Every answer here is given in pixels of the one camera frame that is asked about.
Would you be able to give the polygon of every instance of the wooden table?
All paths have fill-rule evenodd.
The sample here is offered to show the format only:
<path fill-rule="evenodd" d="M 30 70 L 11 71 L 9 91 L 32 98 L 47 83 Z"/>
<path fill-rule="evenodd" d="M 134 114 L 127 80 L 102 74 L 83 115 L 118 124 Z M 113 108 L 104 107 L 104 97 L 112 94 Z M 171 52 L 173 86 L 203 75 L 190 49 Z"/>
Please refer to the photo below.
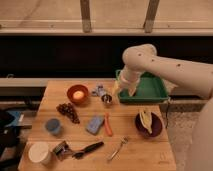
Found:
<path fill-rule="evenodd" d="M 102 83 L 110 91 L 114 82 L 113 80 L 73 80 L 50 81 L 48 83 L 20 161 L 19 170 L 175 171 L 176 165 L 166 130 L 163 128 L 158 137 L 144 139 L 134 125 L 139 108 L 149 108 L 162 120 L 157 105 L 126 105 L 119 103 L 117 97 L 113 97 L 112 106 L 106 108 L 99 97 L 89 97 L 87 105 L 76 107 L 80 124 L 71 123 L 67 117 L 57 112 L 56 106 L 69 102 L 66 92 L 70 86 L 83 84 L 91 91 L 97 83 Z M 105 112 L 110 114 L 109 121 L 114 133 L 113 137 L 108 137 L 105 134 L 104 127 L 96 136 L 89 134 L 85 130 L 88 121 L 93 115 L 104 115 Z M 53 117 L 58 118 L 63 126 L 62 134 L 58 137 L 50 135 L 44 128 L 45 122 Z M 120 140 L 124 136 L 129 136 L 130 141 L 123 146 L 111 163 L 107 163 L 107 157 L 119 146 Z M 62 140 L 66 140 L 73 149 L 81 149 L 97 141 L 104 141 L 105 145 L 81 160 L 70 157 L 59 161 L 53 155 L 52 162 L 47 166 L 34 164 L 29 160 L 28 150 L 33 143 L 46 141 L 52 150 Z"/>

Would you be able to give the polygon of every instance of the tray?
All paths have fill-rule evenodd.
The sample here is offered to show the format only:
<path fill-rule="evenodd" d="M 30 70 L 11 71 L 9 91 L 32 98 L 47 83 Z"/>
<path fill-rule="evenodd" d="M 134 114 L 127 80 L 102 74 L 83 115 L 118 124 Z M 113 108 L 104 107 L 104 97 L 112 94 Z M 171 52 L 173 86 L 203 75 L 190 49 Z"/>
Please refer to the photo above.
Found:
<path fill-rule="evenodd" d="M 118 78 L 121 70 L 116 70 L 116 78 Z M 141 76 L 140 83 L 134 96 L 130 97 L 127 90 L 118 93 L 121 103 L 140 103 L 140 102 L 163 102 L 169 98 L 165 85 L 161 78 L 145 72 Z"/>

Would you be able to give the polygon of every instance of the yellow object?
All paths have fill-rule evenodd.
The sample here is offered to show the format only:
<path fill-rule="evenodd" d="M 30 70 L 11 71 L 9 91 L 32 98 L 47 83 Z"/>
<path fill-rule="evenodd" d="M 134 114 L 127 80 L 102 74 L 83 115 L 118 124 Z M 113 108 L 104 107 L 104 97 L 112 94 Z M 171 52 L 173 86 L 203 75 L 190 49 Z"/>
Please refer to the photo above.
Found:
<path fill-rule="evenodd" d="M 128 89 L 128 93 L 129 93 L 129 96 L 132 97 L 134 96 L 136 92 L 136 86 L 131 86 L 129 89 Z"/>
<path fill-rule="evenodd" d="M 148 132 L 152 133 L 152 114 L 149 110 L 139 110 L 141 124 L 144 128 L 148 130 Z"/>
<path fill-rule="evenodd" d="M 76 91 L 75 93 L 73 93 L 73 99 L 75 100 L 80 100 L 83 97 L 84 97 L 83 91 Z"/>
<path fill-rule="evenodd" d="M 114 82 L 114 86 L 112 87 L 112 95 L 116 95 L 121 91 L 118 81 Z"/>

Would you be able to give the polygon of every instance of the sponge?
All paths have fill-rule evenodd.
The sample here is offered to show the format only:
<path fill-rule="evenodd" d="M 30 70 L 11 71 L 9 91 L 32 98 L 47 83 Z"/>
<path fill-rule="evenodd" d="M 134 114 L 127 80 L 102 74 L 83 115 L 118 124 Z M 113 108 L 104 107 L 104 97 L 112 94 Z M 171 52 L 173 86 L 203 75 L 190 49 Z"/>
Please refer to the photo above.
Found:
<path fill-rule="evenodd" d="M 103 116 L 93 116 L 92 119 L 89 121 L 86 130 L 93 134 L 96 135 L 103 124 L 104 117 Z"/>

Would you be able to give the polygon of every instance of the gray cup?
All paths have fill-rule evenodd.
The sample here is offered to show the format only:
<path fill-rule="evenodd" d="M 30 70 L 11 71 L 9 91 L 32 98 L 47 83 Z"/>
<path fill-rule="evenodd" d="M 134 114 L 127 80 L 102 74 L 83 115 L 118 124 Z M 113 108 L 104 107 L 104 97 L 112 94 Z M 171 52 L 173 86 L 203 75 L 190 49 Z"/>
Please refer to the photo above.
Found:
<path fill-rule="evenodd" d="M 58 135 L 61 130 L 60 121 L 56 118 L 52 118 L 46 122 L 45 128 L 50 134 Z"/>

